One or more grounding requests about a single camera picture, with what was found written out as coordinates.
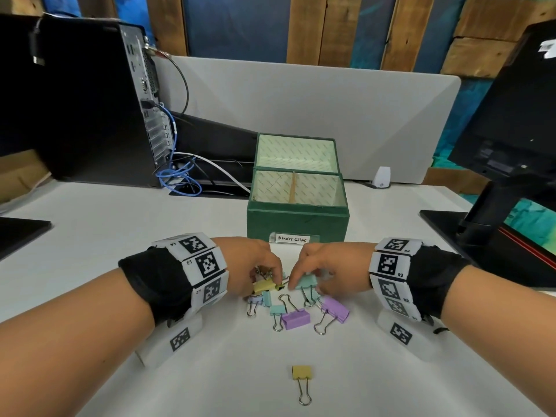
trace computer case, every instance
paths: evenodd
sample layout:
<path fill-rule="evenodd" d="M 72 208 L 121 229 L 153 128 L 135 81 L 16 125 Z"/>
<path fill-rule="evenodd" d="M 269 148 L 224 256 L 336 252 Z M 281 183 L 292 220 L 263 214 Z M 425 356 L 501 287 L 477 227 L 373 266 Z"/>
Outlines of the computer case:
<path fill-rule="evenodd" d="M 62 181 L 159 187 L 173 135 L 158 108 L 145 30 L 112 19 L 44 15 L 31 34 L 42 64 L 41 130 L 34 147 Z"/>

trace green box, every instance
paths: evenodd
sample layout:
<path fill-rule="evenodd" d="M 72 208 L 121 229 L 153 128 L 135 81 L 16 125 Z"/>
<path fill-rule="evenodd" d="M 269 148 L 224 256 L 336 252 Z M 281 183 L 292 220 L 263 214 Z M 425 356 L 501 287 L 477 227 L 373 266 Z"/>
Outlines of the green box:
<path fill-rule="evenodd" d="M 275 242 L 344 241 L 349 209 L 334 139 L 257 136 L 247 237 Z"/>

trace white cable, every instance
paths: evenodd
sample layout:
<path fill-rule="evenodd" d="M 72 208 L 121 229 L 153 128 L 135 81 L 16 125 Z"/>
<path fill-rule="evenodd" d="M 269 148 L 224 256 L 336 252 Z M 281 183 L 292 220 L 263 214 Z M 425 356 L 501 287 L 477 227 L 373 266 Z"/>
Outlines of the white cable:
<path fill-rule="evenodd" d="M 243 190 L 245 190 L 247 193 L 251 193 L 251 190 L 249 190 L 248 188 L 246 188 L 243 184 L 241 184 L 238 180 L 236 180 L 235 178 L 233 178 L 232 174 L 230 174 L 229 172 L 227 172 L 225 169 L 223 169 L 220 165 L 215 164 L 213 161 L 208 160 L 207 158 L 203 158 L 199 155 L 195 155 L 192 153 L 187 153 L 187 152 L 174 152 L 174 155 L 186 155 L 186 156 L 192 156 L 195 158 L 199 158 L 200 160 L 204 160 L 205 162 L 208 162 L 209 164 L 211 164 L 213 167 L 218 168 L 220 171 L 222 171 L 224 174 L 226 174 L 228 177 L 231 178 L 231 180 L 236 183 L 238 186 L 240 186 Z"/>

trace right hand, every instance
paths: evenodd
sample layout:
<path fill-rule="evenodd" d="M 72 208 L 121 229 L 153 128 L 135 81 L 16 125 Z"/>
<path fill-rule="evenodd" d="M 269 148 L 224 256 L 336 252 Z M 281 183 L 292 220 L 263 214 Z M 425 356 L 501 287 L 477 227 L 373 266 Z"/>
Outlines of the right hand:
<path fill-rule="evenodd" d="M 319 282 L 316 289 L 320 294 L 341 296 L 371 290 L 369 265 L 375 246 L 356 242 L 308 243 L 291 271 L 288 289 L 295 289 L 306 272 L 320 276 L 320 270 L 326 269 L 332 278 Z"/>

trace white desk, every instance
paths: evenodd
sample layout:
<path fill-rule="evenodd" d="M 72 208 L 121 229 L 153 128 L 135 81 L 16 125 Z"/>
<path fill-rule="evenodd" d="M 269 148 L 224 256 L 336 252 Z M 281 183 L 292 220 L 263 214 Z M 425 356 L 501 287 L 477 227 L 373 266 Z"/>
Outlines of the white desk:
<path fill-rule="evenodd" d="M 438 187 L 348 183 L 346 193 L 348 241 L 399 235 L 448 248 L 418 211 L 470 207 Z M 8 215 L 49 220 L 54 228 L 0 262 L 0 321 L 114 268 L 153 240 L 197 231 L 244 236 L 246 206 L 156 189 L 54 183 Z M 298 250 L 275 250 L 286 272 Z M 425 363 L 377 327 L 380 305 L 372 293 L 345 304 L 350 319 L 318 336 L 310 326 L 276 333 L 264 310 L 248 319 L 241 300 L 225 299 L 204 312 L 205 328 L 179 355 L 156 370 L 130 357 L 80 416 L 544 415 L 453 334 L 441 334 L 441 357 Z M 311 311 L 313 321 L 317 313 Z M 313 366 L 309 407 L 297 403 L 295 364 Z"/>

